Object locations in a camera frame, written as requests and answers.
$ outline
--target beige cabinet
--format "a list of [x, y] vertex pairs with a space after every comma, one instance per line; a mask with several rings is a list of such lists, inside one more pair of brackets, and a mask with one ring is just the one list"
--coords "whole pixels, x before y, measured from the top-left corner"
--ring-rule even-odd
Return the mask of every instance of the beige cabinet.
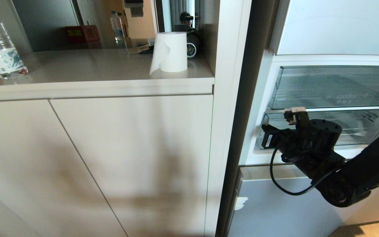
[[51, 104], [129, 237], [204, 235], [212, 95]]
[[48, 100], [0, 102], [0, 200], [42, 237], [126, 236]]

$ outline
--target refrigerator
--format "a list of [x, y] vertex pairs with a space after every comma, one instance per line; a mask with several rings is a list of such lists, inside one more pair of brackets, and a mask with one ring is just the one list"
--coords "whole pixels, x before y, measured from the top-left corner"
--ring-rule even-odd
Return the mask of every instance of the refrigerator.
[[[269, 174], [261, 129], [291, 128], [286, 108], [342, 127], [346, 159], [379, 136], [379, 1], [253, 1], [218, 221], [220, 236], [327, 237], [342, 225], [379, 221], [379, 188], [339, 208], [316, 189], [291, 196]], [[311, 180], [277, 153], [277, 182], [299, 192]]]

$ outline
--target transparent drawer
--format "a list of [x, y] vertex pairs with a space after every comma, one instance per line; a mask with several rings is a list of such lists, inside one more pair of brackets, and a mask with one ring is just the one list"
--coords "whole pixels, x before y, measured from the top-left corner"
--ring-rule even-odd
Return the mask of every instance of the transparent drawer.
[[379, 66], [283, 66], [271, 109], [379, 106]]
[[[348, 111], [314, 111], [308, 112], [310, 119], [325, 119], [342, 127], [341, 135], [336, 145], [369, 144], [379, 134], [379, 109], [348, 110]], [[295, 129], [287, 124], [283, 113], [265, 114], [262, 124], [270, 124], [278, 129]], [[264, 131], [260, 129], [257, 145], [260, 149]]]

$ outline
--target toilet paper roll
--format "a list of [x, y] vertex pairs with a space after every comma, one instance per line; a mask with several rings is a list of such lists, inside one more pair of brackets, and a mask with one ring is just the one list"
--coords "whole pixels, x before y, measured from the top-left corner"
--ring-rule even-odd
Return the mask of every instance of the toilet paper roll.
[[181, 72], [187, 68], [187, 33], [157, 33], [150, 74], [157, 69], [164, 72]]

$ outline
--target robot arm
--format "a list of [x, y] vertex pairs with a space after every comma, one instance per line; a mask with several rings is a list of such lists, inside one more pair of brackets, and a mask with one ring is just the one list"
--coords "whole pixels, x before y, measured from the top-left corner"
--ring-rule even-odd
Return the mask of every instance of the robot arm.
[[300, 195], [316, 188], [330, 204], [348, 207], [367, 198], [372, 189], [379, 187], [379, 137], [360, 154], [346, 162], [334, 152], [341, 134], [341, 126], [327, 120], [309, 120], [303, 107], [285, 110], [284, 117], [296, 129], [280, 130], [263, 125], [265, 136], [262, 147], [274, 148], [282, 153], [282, 161], [293, 163], [312, 181], [309, 189], [299, 193], [280, 187], [270, 172], [272, 180], [282, 191]]

